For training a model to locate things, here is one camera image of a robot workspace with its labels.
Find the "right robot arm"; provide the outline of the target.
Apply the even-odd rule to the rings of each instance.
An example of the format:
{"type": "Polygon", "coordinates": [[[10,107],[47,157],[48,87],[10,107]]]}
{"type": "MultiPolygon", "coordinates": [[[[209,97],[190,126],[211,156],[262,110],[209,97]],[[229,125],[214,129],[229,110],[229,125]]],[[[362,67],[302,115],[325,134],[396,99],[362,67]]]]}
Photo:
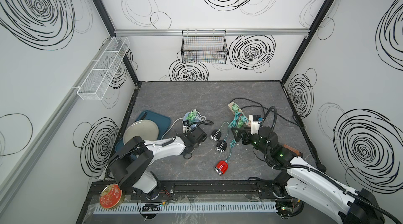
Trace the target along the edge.
{"type": "Polygon", "coordinates": [[[332,218],[338,224],[383,224],[388,217],[400,221],[381,208],[368,190],[355,190],[309,165],[296,152],[281,145],[270,127],[257,134],[245,128],[232,128],[236,141],[251,144],[262,152],[265,163],[280,174],[273,180],[275,196],[299,199],[332,218]]]}

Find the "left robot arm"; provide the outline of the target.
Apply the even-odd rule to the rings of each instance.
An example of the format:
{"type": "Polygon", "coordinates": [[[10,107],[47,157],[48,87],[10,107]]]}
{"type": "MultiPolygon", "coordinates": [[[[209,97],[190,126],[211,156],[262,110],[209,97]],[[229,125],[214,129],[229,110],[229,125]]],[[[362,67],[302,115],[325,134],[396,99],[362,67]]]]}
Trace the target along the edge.
{"type": "Polygon", "coordinates": [[[153,172],[148,171],[148,167],[166,157],[191,156],[206,139],[207,134],[200,127],[158,141],[146,141],[135,136],[111,156],[107,166],[119,189],[141,191],[153,200],[160,193],[161,183],[153,172]]]}

